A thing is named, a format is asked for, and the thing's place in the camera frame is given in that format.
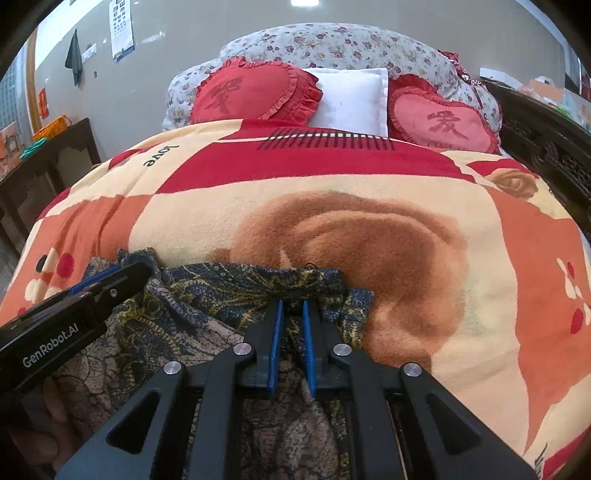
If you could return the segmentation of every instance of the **heart-shaped pillow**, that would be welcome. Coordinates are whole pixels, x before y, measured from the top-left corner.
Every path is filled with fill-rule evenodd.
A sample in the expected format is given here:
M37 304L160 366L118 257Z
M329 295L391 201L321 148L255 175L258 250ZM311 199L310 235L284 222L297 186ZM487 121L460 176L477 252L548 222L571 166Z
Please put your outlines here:
M405 73L395 79L388 79L388 97L396 90L404 87L417 87L428 93L437 93L437 89L425 79L414 73Z
M281 61L226 60L197 87L191 123L272 118L304 125L322 98L317 82L311 73Z
M470 105L407 86L388 99L390 120L402 140L423 147L498 153L496 135Z

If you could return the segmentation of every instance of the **poster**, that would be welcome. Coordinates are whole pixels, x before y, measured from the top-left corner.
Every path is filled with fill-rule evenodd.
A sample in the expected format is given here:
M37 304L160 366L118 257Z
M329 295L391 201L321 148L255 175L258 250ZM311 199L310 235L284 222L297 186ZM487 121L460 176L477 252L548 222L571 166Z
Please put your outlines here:
M109 17L111 52L113 59L120 61L135 48L129 0L112 0L109 3Z
M0 179L3 179L20 163L21 148L17 123L13 122L0 131Z
M49 108L47 107L47 93L45 92L45 88L39 92L39 113L43 120L49 116Z

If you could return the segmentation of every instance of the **blanket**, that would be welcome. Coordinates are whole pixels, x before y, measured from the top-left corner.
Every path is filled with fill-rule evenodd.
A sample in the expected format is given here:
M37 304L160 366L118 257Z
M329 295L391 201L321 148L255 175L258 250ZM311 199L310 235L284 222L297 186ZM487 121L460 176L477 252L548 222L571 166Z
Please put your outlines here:
M589 245L513 159L278 121L165 132L45 209L0 322L77 283L92 257L149 247L169 268L340 270L374 292L373 359L424 365L540 478L591 424Z

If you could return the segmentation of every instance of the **wooden table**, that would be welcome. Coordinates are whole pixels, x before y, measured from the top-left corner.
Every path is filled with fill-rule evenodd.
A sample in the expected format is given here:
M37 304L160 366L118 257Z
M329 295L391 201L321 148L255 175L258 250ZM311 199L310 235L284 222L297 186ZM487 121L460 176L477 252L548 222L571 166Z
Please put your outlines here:
M11 192L25 184L32 177L43 174L47 174L55 196L65 190L64 182L57 171L57 161L60 152L67 147L78 151L88 150L92 164L97 165L100 163L99 151L96 148L95 138L90 129L90 121L85 118L68 127L61 134L49 139L0 180L0 209L2 209L4 215L12 219L18 232L25 239L30 231L18 213ZM0 230L0 239L6 242L10 249L19 256L20 253L1 226Z

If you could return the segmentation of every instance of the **red sign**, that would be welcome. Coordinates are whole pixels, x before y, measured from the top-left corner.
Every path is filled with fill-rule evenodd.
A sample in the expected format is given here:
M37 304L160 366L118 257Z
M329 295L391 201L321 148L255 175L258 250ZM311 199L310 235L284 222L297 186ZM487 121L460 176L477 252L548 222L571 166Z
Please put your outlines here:
M39 113L43 119L46 119L49 116L49 108L47 107L47 94L45 89L39 92Z

